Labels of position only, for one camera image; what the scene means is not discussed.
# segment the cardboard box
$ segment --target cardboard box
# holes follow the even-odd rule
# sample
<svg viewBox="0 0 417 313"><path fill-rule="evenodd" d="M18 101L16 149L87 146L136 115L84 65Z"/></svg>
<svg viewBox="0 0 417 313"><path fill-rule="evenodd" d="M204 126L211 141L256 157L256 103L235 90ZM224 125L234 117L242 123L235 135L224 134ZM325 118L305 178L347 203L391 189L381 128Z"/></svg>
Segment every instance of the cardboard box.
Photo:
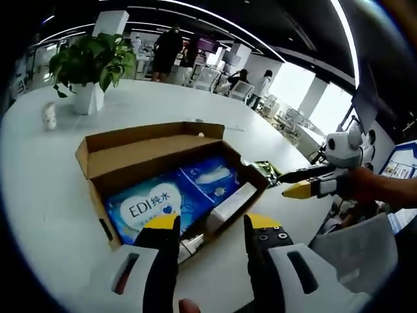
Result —
<svg viewBox="0 0 417 313"><path fill-rule="evenodd" d="M223 132L223 125L179 122L114 130L87 136L81 142L76 158L89 182L96 214L113 250L121 241L103 199L180 166L221 155L236 169L242 185L249 182L256 187L257 192L218 233L256 202L268 181L255 168L242 164L241 156L222 140ZM204 221L196 223L184 236L201 233L203 224Z"/></svg>

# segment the finger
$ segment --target finger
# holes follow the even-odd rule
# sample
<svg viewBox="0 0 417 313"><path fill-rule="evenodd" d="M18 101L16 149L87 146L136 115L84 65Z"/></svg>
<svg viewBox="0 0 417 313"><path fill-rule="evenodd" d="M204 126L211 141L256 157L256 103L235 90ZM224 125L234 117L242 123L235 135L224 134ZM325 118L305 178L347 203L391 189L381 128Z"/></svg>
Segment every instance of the finger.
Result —
<svg viewBox="0 0 417 313"><path fill-rule="evenodd" d="M180 313L201 313L198 306L189 299L182 299L178 302Z"/></svg>

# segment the white flower pot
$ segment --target white flower pot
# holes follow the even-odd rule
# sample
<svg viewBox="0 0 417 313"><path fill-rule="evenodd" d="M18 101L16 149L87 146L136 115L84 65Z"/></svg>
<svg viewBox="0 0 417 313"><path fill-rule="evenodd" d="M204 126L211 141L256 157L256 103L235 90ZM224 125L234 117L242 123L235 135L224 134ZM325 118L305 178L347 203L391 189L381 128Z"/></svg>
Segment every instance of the white flower pot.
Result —
<svg viewBox="0 0 417 313"><path fill-rule="evenodd" d="M74 110L77 114L90 115L100 111L104 105L104 92L98 83L88 83L85 87L76 83Z"/></svg>

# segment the green leaves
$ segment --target green leaves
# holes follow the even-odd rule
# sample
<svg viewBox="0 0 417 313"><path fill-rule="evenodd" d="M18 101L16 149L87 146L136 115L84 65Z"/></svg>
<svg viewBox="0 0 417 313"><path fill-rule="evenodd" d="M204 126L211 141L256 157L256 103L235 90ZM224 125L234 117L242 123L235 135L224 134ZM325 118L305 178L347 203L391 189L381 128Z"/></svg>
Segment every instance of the green leaves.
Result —
<svg viewBox="0 0 417 313"><path fill-rule="evenodd" d="M121 35L100 33L97 37L84 36L50 60L50 73L56 83L62 83L72 92L71 85L99 83L106 91L117 86L122 75L135 67L136 56ZM58 90L60 97L66 95Z"/></svg>

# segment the screw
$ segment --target screw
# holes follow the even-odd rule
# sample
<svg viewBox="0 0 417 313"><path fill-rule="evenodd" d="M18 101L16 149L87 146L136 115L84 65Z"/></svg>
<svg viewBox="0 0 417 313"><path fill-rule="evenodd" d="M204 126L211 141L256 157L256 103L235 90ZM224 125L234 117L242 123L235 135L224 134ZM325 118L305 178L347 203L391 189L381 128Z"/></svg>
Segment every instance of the screw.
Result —
<svg viewBox="0 0 417 313"><path fill-rule="evenodd" d="M265 240L268 240L268 236L267 235L260 235L260 236L258 236L258 239L260 240L260 241L265 241Z"/></svg>

